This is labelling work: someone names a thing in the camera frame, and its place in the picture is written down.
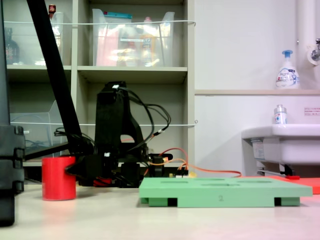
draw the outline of clear plastic bin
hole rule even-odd
[[[23,127],[25,136],[25,153],[45,149],[67,142],[65,136],[55,136],[57,128],[62,128],[57,102],[54,101],[49,112],[11,113],[11,125]],[[51,154],[50,157],[60,156],[62,152]]]
[[[173,67],[172,22],[106,24],[104,14],[93,9],[93,65],[113,67]],[[162,21],[173,21],[167,12]]]
[[[51,24],[63,65],[71,65],[72,26],[63,12],[53,15]],[[42,54],[36,29],[29,23],[4,23],[7,64],[40,65],[46,62]]]

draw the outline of red cylinder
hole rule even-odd
[[[76,198],[76,176],[65,168],[76,162],[74,156],[45,157],[42,159],[42,199],[45,201]]]

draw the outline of white sink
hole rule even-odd
[[[254,157],[284,165],[320,165],[320,124],[273,124],[244,130]]]

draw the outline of green foam board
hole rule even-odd
[[[312,187],[272,178],[146,177],[139,187],[142,204],[150,207],[239,208],[299,206]]]

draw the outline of orange mat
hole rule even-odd
[[[249,176],[245,178],[260,178],[260,176]],[[313,194],[320,194],[320,178],[313,177],[313,178],[300,178],[297,180],[287,179],[281,176],[266,176],[266,178],[277,179],[285,182],[290,182],[294,184],[301,184],[305,186],[312,187]]]

